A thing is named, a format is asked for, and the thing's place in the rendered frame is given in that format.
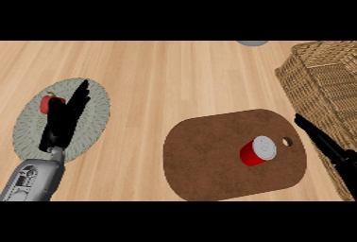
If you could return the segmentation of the brown wooden cutting board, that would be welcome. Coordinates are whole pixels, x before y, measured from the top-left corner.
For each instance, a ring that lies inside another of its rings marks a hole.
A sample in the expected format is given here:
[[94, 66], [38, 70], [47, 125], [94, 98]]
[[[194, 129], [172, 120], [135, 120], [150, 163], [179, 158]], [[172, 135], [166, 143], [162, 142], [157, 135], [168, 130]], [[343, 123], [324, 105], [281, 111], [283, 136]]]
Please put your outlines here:
[[[259, 135], [275, 157], [249, 166], [240, 150]], [[294, 186], [305, 174], [305, 149], [290, 122], [268, 110], [230, 112], [181, 121], [163, 144], [168, 185], [184, 200], [222, 200]]]

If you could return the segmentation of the red bell pepper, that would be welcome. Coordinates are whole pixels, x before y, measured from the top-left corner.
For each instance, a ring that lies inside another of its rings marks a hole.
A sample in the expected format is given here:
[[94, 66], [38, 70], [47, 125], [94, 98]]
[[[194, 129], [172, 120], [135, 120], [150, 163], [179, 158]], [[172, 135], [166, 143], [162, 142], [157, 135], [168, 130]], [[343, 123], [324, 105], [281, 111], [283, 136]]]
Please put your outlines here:
[[47, 91], [47, 95], [41, 98], [39, 103], [38, 103], [38, 111], [42, 114], [47, 114], [47, 112], [48, 112], [48, 101], [52, 98], [57, 98], [61, 101], [61, 103], [64, 104], [64, 99], [61, 97], [55, 96], [55, 94], [52, 92]]

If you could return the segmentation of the brown wicker basket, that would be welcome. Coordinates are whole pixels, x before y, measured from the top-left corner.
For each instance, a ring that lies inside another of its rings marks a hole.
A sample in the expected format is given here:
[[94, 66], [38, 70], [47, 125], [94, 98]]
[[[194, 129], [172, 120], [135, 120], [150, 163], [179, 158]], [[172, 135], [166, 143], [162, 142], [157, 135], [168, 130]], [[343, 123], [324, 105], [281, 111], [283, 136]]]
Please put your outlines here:
[[294, 45], [274, 75], [294, 112], [357, 152], [357, 41]]

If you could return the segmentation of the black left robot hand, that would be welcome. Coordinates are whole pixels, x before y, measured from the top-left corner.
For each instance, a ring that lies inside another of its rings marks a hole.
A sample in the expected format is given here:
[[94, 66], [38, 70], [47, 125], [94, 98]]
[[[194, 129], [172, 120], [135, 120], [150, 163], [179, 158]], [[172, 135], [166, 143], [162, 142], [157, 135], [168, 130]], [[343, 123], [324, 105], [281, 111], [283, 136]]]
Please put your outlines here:
[[66, 103], [57, 97], [45, 101], [47, 124], [38, 143], [38, 149], [42, 152], [47, 152], [51, 147], [66, 149], [70, 143], [76, 122], [89, 101], [88, 85], [88, 81], [83, 80]]

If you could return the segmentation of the round grey woven placemat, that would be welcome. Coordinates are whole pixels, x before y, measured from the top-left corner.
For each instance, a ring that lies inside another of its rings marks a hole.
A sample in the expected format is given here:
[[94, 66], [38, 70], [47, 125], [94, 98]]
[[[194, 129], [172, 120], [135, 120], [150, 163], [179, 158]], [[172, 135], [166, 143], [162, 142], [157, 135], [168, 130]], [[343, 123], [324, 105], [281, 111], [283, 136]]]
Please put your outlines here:
[[[38, 110], [41, 98], [48, 92], [69, 100], [85, 78], [67, 78], [47, 86], [24, 105], [13, 125], [13, 152], [20, 161], [26, 159], [48, 160], [50, 154], [38, 150], [38, 143], [47, 123], [47, 116]], [[88, 81], [89, 101], [78, 119], [76, 128], [67, 148], [64, 161], [75, 160], [95, 143], [110, 117], [110, 98], [104, 87], [91, 79]]]

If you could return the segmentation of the red can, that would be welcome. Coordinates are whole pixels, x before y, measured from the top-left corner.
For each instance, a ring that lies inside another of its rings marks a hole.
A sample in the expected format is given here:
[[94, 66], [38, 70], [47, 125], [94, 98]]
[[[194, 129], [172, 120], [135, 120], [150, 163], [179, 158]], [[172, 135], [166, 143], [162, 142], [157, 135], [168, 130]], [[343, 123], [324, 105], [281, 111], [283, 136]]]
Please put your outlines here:
[[275, 144], [271, 139], [259, 135], [256, 136], [240, 149], [241, 163], [247, 166], [255, 166], [269, 161], [275, 157]]

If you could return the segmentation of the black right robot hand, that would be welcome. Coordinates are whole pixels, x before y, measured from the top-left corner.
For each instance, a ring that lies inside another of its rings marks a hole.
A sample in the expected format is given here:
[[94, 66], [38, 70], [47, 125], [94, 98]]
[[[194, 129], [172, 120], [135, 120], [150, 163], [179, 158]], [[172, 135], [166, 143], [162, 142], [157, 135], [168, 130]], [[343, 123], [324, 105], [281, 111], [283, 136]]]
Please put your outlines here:
[[350, 196], [357, 199], [357, 152], [350, 149], [343, 149], [299, 114], [294, 115], [293, 122], [306, 132], [321, 154], [328, 158]]

